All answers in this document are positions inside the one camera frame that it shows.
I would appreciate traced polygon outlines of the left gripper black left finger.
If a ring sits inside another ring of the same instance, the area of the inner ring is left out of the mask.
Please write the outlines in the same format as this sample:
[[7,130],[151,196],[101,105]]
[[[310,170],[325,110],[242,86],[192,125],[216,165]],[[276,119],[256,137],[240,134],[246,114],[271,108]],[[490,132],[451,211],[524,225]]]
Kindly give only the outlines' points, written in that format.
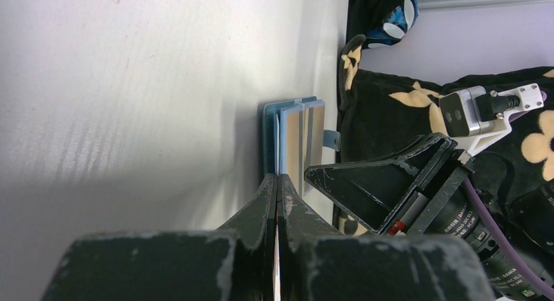
[[230,300],[273,300],[277,175],[267,174],[254,197],[219,229],[236,237]]

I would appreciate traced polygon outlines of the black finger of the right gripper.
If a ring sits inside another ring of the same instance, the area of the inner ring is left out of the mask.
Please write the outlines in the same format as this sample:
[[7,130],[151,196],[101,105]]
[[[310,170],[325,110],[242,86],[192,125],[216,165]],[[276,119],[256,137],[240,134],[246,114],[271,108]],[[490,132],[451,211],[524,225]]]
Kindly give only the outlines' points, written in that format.
[[304,179],[367,231],[387,234],[455,151],[442,134],[373,161],[310,166]]

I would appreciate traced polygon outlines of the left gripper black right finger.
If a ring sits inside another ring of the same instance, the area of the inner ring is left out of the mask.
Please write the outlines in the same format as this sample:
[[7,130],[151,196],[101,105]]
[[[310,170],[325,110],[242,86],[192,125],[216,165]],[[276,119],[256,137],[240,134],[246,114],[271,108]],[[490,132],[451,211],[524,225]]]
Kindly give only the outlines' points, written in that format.
[[301,199],[287,174],[278,176],[278,236],[282,300],[340,300],[323,243],[338,231]]

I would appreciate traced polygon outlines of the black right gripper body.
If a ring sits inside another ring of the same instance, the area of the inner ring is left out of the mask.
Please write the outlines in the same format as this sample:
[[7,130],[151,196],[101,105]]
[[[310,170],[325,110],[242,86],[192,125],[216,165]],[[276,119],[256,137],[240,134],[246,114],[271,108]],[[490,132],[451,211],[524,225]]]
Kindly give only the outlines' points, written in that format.
[[463,176],[456,190],[421,193],[389,235],[448,234],[476,252],[494,292],[505,297],[553,296],[553,181],[508,199],[515,169],[494,195]]

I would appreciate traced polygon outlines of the blue leather card holder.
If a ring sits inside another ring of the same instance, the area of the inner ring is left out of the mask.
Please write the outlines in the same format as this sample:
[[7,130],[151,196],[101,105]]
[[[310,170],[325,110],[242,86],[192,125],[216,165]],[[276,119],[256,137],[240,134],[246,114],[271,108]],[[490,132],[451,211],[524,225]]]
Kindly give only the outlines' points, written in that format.
[[[309,97],[301,97],[297,99],[290,99],[288,101],[269,103],[263,107],[263,111],[261,115],[261,156],[262,156],[263,175],[282,174],[280,172],[281,111],[286,110],[288,108],[292,108],[299,104],[308,104],[314,101],[321,102],[325,105],[325,102],[317,98],[316,96],[309,96]],[[340,138],[340,133],[338,131],[332,131],[324,128],[323,148],[331,148],[334,151],[339,151],[340,141],[341,141],[341,138]]]

